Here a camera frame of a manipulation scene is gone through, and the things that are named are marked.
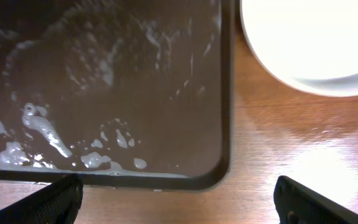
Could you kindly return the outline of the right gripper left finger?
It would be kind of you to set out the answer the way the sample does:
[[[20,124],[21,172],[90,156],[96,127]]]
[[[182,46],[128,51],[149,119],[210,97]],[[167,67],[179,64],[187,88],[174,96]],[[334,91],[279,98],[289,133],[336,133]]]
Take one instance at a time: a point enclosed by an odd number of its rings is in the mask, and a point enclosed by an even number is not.
[[[83,183],[68,175],[0,210],[0,223],[72,224],[83,199]]]

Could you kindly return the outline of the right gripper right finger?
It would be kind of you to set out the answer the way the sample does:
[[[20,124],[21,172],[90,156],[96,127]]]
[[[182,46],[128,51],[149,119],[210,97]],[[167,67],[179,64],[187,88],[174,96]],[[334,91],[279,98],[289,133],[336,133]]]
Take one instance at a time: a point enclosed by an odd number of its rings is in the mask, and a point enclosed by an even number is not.
[[[358,224],[358,214],[281,175],[273,201],[280,224]]]

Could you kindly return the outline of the cream white plate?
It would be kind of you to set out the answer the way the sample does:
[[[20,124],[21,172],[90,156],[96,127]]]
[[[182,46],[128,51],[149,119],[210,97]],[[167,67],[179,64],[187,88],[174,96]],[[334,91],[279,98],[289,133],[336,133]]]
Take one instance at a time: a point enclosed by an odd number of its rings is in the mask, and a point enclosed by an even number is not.
[[[314,95],[358,96],[358,0],[243,0],[240,13],[271,76]]]

